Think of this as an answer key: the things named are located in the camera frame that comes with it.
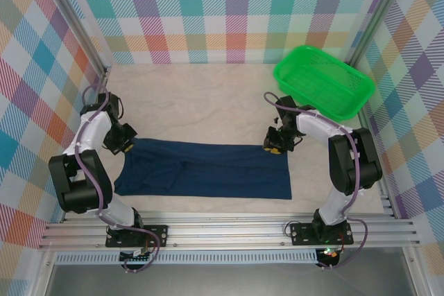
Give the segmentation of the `long aluminium mounting rail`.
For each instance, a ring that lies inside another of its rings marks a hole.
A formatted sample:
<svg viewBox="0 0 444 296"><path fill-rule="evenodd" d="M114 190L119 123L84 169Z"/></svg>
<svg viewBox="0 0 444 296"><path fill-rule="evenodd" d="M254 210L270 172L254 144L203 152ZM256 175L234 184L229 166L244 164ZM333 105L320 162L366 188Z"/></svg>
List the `long aluminium mounting rail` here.
<svg viewBox="0 0 444 296"><path fill-rule="evenodd" d="M289 249L283 228L293 220L308 223L311 214L140 213L147 225L168 225L166 250L276 250ZM420 237L411 220L385 214L350 217L353 247L415 247ZM105 224L85 214L67 214L62 223L46 226L39 249L88 251L105 249Z"/></svg>

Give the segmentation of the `green plastic mesh basket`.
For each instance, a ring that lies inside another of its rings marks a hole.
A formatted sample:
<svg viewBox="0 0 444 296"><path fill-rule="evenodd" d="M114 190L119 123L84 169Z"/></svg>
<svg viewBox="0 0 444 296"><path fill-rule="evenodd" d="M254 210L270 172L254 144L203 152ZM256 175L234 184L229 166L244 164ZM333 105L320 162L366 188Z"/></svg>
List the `green plastic mesh basket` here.
<svg viewBox="0 0 444 296"><path fill-rule="evenodd" d="M354 118L375 92L366 74L314 46L296 47L273 76L282 92L337 123Z"/></svg>

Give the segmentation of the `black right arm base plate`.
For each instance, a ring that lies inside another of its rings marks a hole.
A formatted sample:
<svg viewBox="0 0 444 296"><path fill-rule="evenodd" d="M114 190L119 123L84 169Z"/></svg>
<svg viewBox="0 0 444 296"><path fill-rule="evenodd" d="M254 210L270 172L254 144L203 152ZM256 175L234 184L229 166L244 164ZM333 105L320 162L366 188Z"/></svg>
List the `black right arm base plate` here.
<svg viewBox="0 0 444 296"><path fill-rule="evenodd" d="M292 245L352 245L354 243L350 224L315 227L312 223L290 224Z"/></svg>

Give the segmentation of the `navy blue t-shirt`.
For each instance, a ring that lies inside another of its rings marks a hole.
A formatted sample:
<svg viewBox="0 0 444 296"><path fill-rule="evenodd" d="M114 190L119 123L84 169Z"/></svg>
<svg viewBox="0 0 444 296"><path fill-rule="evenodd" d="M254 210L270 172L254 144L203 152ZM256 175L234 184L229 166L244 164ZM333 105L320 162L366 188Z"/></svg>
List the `navy blue t-shirt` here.
<svg viewBox="0 0 444 296"><path fill-rule="evenodd" d="M290 200L286 155L261 146L136 139L116 194Z"/></svg>

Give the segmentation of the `aluminium frame post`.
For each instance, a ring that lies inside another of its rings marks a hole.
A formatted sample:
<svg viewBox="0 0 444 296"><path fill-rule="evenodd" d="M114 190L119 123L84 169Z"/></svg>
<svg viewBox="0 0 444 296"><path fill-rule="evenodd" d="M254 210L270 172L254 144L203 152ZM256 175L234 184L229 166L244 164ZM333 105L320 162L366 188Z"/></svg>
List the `aluminium frame post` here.
<svg viewBox="0 0 444 296"><path fill-rule="evenodd" d="M345 62L356 67L363 58L376 30L384 21L394 0L364 0L357 16L357 27L352 30L350 48L345 56Z"/></svg>
<svg viewBox="0 0 444 296"><path fill-rule="evenodd" d="M96 51L87 31L81 23L76 11L74 10L70 0L54 0L59 7L59 11L66 19L69 27L73 30L80 45L83 47L85 54L91 61L93 67L101 74L103 78L106 77L108 67L101 60L99 53Z"/></svg>

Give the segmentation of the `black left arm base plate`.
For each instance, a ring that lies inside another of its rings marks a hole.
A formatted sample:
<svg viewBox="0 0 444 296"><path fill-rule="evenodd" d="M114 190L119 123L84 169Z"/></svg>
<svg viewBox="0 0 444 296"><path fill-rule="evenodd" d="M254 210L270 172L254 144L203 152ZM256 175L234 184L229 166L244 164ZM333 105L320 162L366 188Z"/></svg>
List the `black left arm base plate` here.
<svg viewBox="0 0 444 296"><path fill-rule="evenodd" d="M150 234L146 232L135 232L128 229L113 230L110 227L106 229L106 247L157 247L155 238L156 235L159 238L159 247L165 247L167 244L168 236L167 225L145 225L144 229L148 230Z"/></svg>

